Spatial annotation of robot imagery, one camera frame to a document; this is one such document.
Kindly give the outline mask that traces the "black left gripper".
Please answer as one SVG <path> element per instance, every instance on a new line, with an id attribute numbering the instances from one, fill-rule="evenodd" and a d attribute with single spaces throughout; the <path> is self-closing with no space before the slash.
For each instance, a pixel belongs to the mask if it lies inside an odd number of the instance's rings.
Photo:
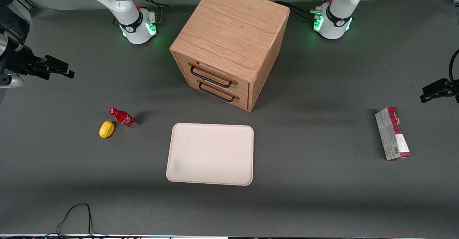
<path id="1" fill-rule="evenodd" d="M 423 94 L 420 95 L 421 103 L 427 103 L 430 100 L 441 97 L 454 97 L 459 103 L 459 80 L 448 81 L 447 79 L 439 79 L 422 89 Z"/>

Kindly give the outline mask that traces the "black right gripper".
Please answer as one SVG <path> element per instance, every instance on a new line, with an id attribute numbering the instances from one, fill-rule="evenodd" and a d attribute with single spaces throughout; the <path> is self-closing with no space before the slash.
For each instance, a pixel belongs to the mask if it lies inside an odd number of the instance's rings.
<path id="1" fill-rule="evenodd" d="M 49 80 L 51 74 L 63 75 L 69 79 L 73 79 L 75 75 L 66 62 L 50 55 L 40 58 L 35 56 L 28 46 L 21 46 L 21 44 L 8 44 L 1 49 L 0 73 L 4 74 L 5 70 L 45 80 Z"/>

